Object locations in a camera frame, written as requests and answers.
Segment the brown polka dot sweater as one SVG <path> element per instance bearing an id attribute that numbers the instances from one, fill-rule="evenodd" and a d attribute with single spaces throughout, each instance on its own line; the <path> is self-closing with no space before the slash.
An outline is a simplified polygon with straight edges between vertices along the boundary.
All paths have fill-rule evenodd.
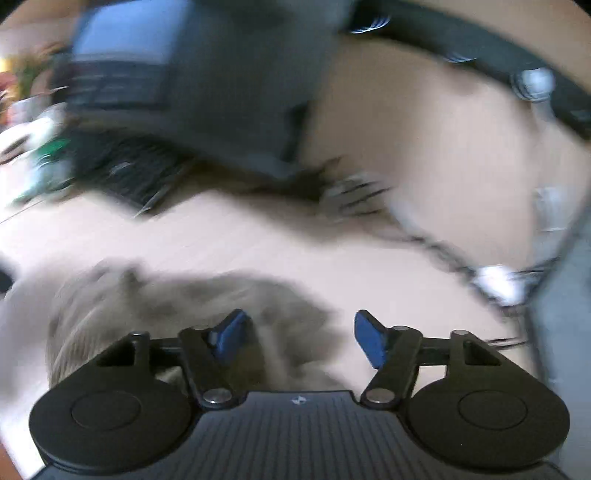
<path id="1" fill-rule="evenodd" d="M 190 277 L 99 263 L 69 278 L 52 302 L 46 364 L 56 386 L 130 332 L 172 338 L 249 315 L 245 344 L 224 375 L 244 390 L 342 390 L 325 370 L 342 344 L 335 318 L 293 284 L 245 273 Z"/>

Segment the black computer monitor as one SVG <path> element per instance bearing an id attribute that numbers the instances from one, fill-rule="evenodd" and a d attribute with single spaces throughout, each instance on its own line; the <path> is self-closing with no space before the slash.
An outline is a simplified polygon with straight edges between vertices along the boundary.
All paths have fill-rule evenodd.
<path id="1" fill-rule="evenodd" d="M 79 119 L 283 182 L 349 1 L 93 1 L 64 66 Z"/>

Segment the black keyboard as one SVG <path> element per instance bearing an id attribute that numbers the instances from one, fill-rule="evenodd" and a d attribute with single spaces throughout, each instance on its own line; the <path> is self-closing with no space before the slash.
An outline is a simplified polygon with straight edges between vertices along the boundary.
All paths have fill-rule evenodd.
<path id="1" fill-rule="evenodd" d="M 75 131 L 67 145 L 80 185 L 133 207 L 153 210 L 189 170 L 192 157 L 149 137 Z"/>

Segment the white computer tower case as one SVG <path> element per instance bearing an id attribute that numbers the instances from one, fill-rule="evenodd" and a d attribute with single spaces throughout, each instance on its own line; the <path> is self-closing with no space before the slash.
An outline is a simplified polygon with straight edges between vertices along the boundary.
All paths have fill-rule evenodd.
<path id="1" fill-rule="evenodd" d="M 544 380 L 571 426 L 559 454 L 573 479 L 590 477 L 590 216 L 585 215 L 529 304 Z"/>

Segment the green lid glass jar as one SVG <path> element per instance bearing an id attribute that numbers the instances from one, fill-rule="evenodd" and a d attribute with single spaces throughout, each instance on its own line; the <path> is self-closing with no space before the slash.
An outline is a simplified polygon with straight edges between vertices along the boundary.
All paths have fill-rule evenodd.
<path id="1" fill-rule="evenodd" d="M 62 120 L 47 115 L 32 122 L 26 169 L 16 180 L 13 204 L 25 205 L 35 199 L 60 201 L 69 195 L 74 166 L 64 129 Z"/>

